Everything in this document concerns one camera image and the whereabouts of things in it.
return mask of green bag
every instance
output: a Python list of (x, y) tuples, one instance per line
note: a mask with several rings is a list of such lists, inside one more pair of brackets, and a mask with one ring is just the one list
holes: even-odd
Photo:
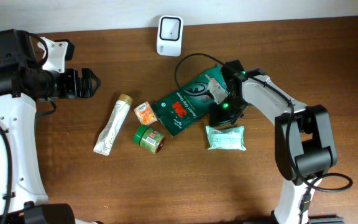
[(227, 87), (221, 74), (221, 67), (216, 65), (164, 97), (152, 109), (158, 120), (168, 129), (172, 136), (206, 115), (211, 103), (220, 103), (227, 97)]

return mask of orange packet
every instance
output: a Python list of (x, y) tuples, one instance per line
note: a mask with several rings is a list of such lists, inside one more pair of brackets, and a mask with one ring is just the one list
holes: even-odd
[(137, 108), (134, 109), (137, 119), (140, 123), (144, 125), (149, 125), (157, 121), (157, 118), (154, 115), (152, 107), (149, 105), (149, 102), (142, 103)]

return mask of brown tabletop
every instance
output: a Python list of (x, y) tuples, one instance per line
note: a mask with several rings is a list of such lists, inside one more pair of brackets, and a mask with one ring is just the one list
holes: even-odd
[[(270, 215), (282, 179), (274, 159), (274, 128), (249, 107), (246, 151), (207, 150), (205, 116), (168, 136), (158, 154), (137, 146), (140, 126), (128, 114), (109, 156), (93, 152), (120, 93), (133, 106), (155, 102), (176, 89), (173, 71), (191, 53), (223, 62), (239, 59), (260, 67), (274, 84), (308, 105), (322, 104), (331, 117), (338, 154), (331, 172), (351, 176), (347, 192), (317, 192), (310, 215), (339, 215), (358, 223), (358, 17), (185, 26), (181, 57), (160, 56), (157, 28), (45, 34), (75, 44), (67, 68), (89, 67), (102, 86), (91, 99), (57, 100), (57, 111), (37, 122), (37, 153), (50, 203), (68, 203), (77, 218), (104, 223), (212, 223)], [(181, 83), (214, 63), (196, 57), (179, 71)], [(39, 111), (50, 105), (39, 103)], [(321, 186), (339, 187), (340, 179)]]

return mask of white tube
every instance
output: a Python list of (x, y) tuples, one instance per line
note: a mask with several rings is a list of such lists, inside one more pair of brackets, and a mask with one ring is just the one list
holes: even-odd
[(94, 152), (108, 156), (110, 154), (114, 140), (117, 137), (125, 117), (131, 108), (132, 98), (121, 94), (112, 110), (109, 122), (106, 127), (100, 133), (98, 141), (93, 148)]

